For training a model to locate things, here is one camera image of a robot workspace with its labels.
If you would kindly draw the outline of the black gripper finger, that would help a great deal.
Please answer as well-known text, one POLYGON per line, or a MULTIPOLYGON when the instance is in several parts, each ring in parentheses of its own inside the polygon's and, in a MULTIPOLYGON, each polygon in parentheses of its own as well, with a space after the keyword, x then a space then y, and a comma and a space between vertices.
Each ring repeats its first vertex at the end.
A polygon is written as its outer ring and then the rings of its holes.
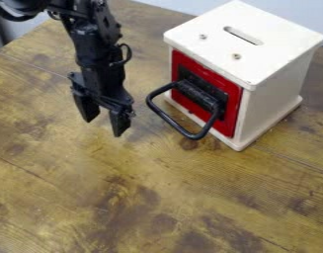
POLYGON ((87 123, 90 123, 101 114, 101 109, 98 104, 94 102, 93 98, 85 93, 71 90, 73 98, 75 102, 77 109, 87 123))
POLYGON ((132 107, 110 111, 110 120, 113 132, 117 137, 121 137, 125 131, 132 127, 133 118, 137 113, 132 107))

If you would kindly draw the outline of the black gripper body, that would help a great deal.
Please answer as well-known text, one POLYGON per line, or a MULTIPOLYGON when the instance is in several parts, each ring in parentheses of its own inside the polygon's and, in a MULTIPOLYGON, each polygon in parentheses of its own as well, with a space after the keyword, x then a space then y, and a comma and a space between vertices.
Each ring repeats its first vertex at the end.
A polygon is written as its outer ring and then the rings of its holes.
POLYGON ((134 99, 125 89, 126 63, 126 60, 77 60, 81 71, 69 74, 71 90, 89 95, 99 109, 103 107, 111 111, 133 108, 134 99))

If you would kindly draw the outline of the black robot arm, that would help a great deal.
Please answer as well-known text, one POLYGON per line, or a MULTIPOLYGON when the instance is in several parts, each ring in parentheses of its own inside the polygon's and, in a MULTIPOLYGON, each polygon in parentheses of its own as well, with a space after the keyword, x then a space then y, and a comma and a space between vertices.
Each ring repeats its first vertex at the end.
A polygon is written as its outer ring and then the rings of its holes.
POLYGON ((81 70, 69 74, 79 113, 93 121, 107 109, 113 132, 132 127, 134 98, 125 89, 125 65, 133 58, 130 46, 120 42, 122 25, 107 0, 0 0, 0 17, 26 22, 47 12, 59 20, 73 40, 81 70))

